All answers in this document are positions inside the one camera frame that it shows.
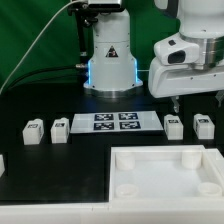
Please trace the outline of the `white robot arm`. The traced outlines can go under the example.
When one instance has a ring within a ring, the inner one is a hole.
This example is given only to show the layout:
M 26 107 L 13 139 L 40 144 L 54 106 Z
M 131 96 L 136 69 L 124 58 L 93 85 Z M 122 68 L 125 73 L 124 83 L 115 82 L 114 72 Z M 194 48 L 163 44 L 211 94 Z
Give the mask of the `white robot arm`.
M 224 90 L 224 0 L 153 0 L 179 31 L 154 45 L 148 88 L 155 98 Z M 87 0 L 94 12 L 94 54 L 84 87 L 103 97 L 142 85 L 130 51 L 129 13 L 122 0 Z

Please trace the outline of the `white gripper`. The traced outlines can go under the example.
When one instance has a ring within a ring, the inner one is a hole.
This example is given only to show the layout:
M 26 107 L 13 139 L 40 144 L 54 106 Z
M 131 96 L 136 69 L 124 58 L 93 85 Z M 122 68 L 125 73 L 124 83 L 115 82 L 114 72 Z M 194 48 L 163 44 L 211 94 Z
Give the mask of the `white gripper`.
M 224 62 L 209 70 L 194 70 L 188 65 L 164 66 L 157 58 L 151 62 L 148 88 L 155 98 L 171 97 L 175 113 L 179 113 L 180 95 L 218 91 L 221 107 L 224 100 Z

